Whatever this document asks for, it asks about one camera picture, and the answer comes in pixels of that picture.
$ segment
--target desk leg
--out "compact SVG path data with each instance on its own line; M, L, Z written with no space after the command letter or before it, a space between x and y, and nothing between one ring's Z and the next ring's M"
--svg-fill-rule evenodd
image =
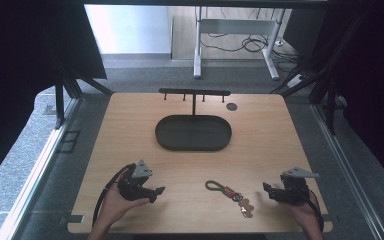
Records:
M276 42L277 35L279 34L280 26L282 26L283 15L285 14L285 9L279 9L279 12L276 17L276 23L273 27L272 34L269 39L269 45L267 49L263 49L264 60L266 60L267 67L270 71L270 75L273 80L279 80L279 74L277 73L276 67L273 64L271 59L271 53L273 51L274 43Z
M193 61L194 78L201 77L201 19L202 19L201 11L202 11L202 7L198 7L197 20L196 20L195 56Z

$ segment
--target white wall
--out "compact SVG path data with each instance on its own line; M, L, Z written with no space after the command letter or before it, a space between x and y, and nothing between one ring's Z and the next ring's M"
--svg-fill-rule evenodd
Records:
M101 54L171 53L166 6L85 5Z

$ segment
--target wooden table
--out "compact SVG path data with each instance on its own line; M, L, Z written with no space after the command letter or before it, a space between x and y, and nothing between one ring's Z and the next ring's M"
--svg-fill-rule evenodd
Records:
M226 105L235 103L236 111ZM111 97L69 223L72 233L91 230L97 198L123 166L140 159L154 175L144 187L165 186L153 204L129 211L111 228L124 233L257 233L301 231L289 212L263 190L262 182L283 187L280 174L298 166L311 171L283 98L279 95L232 94L197 98L196 114L223 117L232 127L229 145L217 152L174 152L162 148L155 126L167 115L191 114L192 96L116 93ZM205 188L215 180L242 193L255 207L244 218L237 203ZM307 183L326 206L314 179ZM332 223L325 223L325 231Z

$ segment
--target keychain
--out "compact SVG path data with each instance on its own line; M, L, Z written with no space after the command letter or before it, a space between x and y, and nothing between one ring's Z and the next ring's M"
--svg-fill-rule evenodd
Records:
M217 187L210 187L210 184L214 184ZM234 202L238 203L238 205L239 205L239 207L241 209L242 215L245 218L252 218L251 211L254 210L254 206L250 205L249 204L249 199L244 198L242 196L242 194L237 193L237 192L233 191L233 189L231 189L231 188L229 188L227 186L223 186L220 183L218 183L216 181L213 181L213 180L207 181L205 183L205 187L208 190L210 190L210 191L220 191L220 192L222 192L226 197L228 197L228 198L232 199Z

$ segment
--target hand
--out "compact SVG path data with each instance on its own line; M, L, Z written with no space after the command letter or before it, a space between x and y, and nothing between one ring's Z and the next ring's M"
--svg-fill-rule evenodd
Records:
M317 198L312 191L310 191L310 200L314 205L319 208L319 203ZM301 226L304 231L307 239L309 240L322 240L323 235L320 230L319 222L317 221L316 214L313 209L307 204L303 203L301 205L292 205L288 203L281 203L280 205L286 207L289 211L292 212L295 220Z
M120 220L132 208L139 207L149 203L148 198L141 198L134 201L129 201L123 198L117 187L117 182L120 181L127 169L120 174L116 182L108 189L95 225L89 235L89 240L105 239L112 224Z

